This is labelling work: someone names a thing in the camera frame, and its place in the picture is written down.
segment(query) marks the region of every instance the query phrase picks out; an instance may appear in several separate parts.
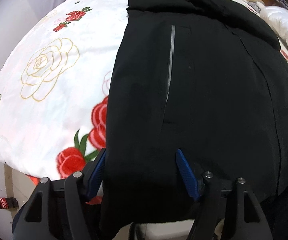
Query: floral bedspread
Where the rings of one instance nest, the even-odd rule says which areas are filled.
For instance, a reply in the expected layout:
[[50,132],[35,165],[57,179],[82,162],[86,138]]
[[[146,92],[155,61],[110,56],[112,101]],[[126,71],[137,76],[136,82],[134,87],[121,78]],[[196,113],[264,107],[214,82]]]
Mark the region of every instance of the floral bedspread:
[[[245,0],[234,1],[258,15]],[[126,8],[127,0],[67,0],[19,42],[0,71],[1,162],[34,177],[63,179],[105,147]]]

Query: zipper pocket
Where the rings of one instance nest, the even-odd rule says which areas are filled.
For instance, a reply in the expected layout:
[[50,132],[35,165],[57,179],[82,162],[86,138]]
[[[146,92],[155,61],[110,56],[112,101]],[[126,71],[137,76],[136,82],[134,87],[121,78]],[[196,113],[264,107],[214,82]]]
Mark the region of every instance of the zipper pocket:
[[174,54],[174,43],[175,43],[175,25],[172,25],[171,31],[171,47],[170,47],[170,60],[168,65],[168,79],[167,79],[167,94],[166,94],[166,102],[168,100],[168,94],[171,86],[172,79],[172,65],[173,65],[173,54]]

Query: black jacket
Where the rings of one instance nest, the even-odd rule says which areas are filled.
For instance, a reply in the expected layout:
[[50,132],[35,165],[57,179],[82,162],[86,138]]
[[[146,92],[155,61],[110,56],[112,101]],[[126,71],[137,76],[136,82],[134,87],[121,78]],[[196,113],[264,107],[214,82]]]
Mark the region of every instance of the black jacket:
[[128,0],[107,109],[101,229],[189,217],[182,149],[259,201],[288,186],[288,65],[271,28],[231,0]]

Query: gold rose outline pattern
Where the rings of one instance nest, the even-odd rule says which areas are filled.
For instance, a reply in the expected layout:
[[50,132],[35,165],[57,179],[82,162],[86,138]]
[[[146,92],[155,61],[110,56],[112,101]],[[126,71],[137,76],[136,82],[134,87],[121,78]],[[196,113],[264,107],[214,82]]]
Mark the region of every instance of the gold rose outline pattern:
[[50,11],[47,15],[45,15],[34,27],[32,30],[38,29],[44,22],[51,19],[57,14],[56,10]]
[[21,97],[44,100],[55,87],[59,76],[75,65],[79,50],[68,38],[52,41],[35,52],[21,76]]

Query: bottle label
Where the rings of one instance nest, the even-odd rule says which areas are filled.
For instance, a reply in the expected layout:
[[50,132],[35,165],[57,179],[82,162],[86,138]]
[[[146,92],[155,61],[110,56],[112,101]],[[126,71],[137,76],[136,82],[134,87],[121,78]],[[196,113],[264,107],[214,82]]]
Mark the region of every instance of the bottle label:
[[8,208],[8,204],[6,202],[6,198],[4,198],[4,197],[0,197],[0,208],[1,209]]

